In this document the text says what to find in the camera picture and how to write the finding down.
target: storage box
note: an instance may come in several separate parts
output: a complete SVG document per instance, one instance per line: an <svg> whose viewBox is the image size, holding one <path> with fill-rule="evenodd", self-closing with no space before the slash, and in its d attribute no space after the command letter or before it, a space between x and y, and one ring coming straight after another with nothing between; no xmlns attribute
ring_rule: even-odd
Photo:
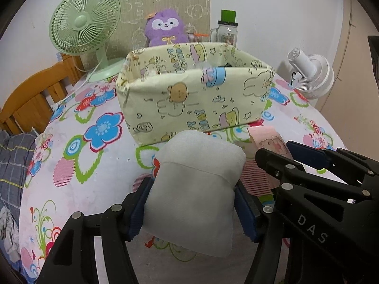
<svg viewBox="0 0 379 284"><path fill-rule="evenodd" d="M169 44L130 52L116 90L130 133L148 145L187 129L208 132L258 120L274 73L228 44Z"/></svg>

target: purple plush toy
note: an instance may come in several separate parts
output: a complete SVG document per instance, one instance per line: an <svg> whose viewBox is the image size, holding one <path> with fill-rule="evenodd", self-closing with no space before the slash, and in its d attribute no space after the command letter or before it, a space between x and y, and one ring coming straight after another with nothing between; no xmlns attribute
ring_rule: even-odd
<svg viewBox="0 0 379 284"><path fill-rule="evenodd" d="M147 21L145 35L149 39L149 47L163 44L188 43L184 33L184 23L173 9L156 13Z"/></svg>

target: wooden headboard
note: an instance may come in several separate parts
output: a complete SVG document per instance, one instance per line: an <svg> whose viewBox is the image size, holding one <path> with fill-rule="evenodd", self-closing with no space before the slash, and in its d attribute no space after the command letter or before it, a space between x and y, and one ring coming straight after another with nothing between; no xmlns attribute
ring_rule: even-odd
<svg viewBox="0 0 379 284"><path fill-rule="evenodd" d="M40 133L45 130L53 112L42 92L46 90L57 103L67 95L61 81L68 77L74 86L84 74L75 67L83 69L78 56L62 54L62 59L62 62L32 75L12 92L0 112L2 129L12 134L31 131L32 127Z"/></svg>

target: floral tablecloth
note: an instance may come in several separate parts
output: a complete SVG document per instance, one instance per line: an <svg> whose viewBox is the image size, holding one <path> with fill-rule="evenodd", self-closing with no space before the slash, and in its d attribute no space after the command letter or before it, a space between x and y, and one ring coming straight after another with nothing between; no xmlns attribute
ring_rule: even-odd
<svg viewBox="0 0 379 284"><path fill-rule="evenodd" d="M145 176L155 177L154 157L164 143L139 147L116 97L115 80L86 84L54 113L37 143L23 192L20 210L20 249L24 268L38 277L46 257L70 215L101 213L135 191ZM315 148L344 148L341 139L308 101L275 76L260 121L209 133L245 148L247 127L272 125L285 141ZM249 191L271 204L267 185L256 187L254 161L244 167L243 182ZM329 172L307 168L314 174ZM194 253L141 232L128 243L130 258L140 283L243 283L256 245L243 235L235 217L232 254L227 258ZM95 239L100 283L107 283L101 240ZM278 278L285 273L281 258Z"/></svg>

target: blue gripper pad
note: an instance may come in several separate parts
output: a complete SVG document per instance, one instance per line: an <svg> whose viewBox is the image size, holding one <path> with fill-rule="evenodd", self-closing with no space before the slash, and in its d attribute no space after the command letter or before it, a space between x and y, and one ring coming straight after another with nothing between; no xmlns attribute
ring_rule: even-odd
<svg viewBox="0 0 379 284"><path fill-rule="evenodd" d="M154 181L150 178L150 180L147 183L142 182L140 185L140 187L145 186L145 188L143 189L143 192L130 217L130 226L129 226L129 231L128 231L130 240L133 240L134 236L140 233L142 223L143 223L145 203L146 203L147 197L149 196L150 189L153 186L153 183ZM141 189L138 188L137 192L134 193L134 195L138 195L139 191L141 191Z"/></svg>
<svg viewBox="0 0 379 284"><path fill-rule="evenodd" d="M236 187L234 190L234 208L236 209L245 235L248 236L251 241L256 242L258 234L255 228L255 216L249 208L244 195L238 187Z"/></svg>
<svg viewBox="0 0 379 284"><path fill-rule="evenodd" d="M315 169L327 169L329 167L329 161L322 150L293 141L288 141L286 145L294 160Z"/></svg>

